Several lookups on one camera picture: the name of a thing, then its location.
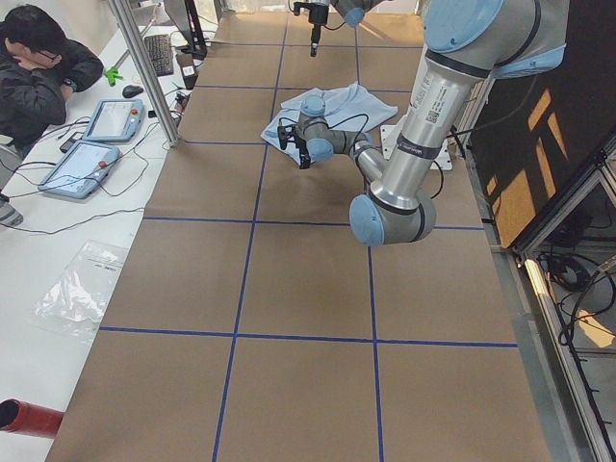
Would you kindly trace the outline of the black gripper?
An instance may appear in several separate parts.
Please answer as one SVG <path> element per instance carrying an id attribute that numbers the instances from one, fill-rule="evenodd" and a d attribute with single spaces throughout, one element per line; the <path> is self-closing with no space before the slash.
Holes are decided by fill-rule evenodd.
<path id="1" fill-rule="evenodd" d="M 328 22 L 328 3 L 310 2 L 307 9 L 309 11 L 308 21 L 313 26 L 310 38 L 310 56 L 316 57 L 321 40 L 321 28 L 326 26 Z"/>
<path id="2" fill-rule="evenodd" d="M 299 168 L 307 169 L 312 164 L 312 158 L 307 148 L 307 142 L 299 135 L 295 136 L 295 145 L 299 150 Z"/>

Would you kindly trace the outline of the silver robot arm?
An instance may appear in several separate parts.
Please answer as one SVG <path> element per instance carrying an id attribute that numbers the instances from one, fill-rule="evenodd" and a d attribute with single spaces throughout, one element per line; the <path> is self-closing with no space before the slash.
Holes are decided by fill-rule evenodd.
<path id="1" fill-rule="evenodd" d="M 312 25 L 310 56 L 316 57 L 321 40 L 321 28 L 328 27 L 331 7 L 340 15 L 344 23 L 356 27 L 365 14 L 379 5 L 381 0 L 339 0 L 339 1 L 294 1 L 293 14 L 299 16 L 302 10 L 308 12 L 308 22 Z"/>
<path id="2" fill-rule="evenodd" d="M 357 241 L 419 241 L 436 221 L 421 184 L 471 89 L 488 77 L 516 78 L 559 66 L 568 13 L 566 1 L 433 1 L 423 20 L 426 68 L 416 76 L 418 87 L 390 157 L 362 132 L 330 128 L 319 96 L 302 101 L 297 123 L 278 128 L 279 141 L 297 146 L 303 168 L 335 154 L 357 165 L 369 184 L 349 207 Z"/>

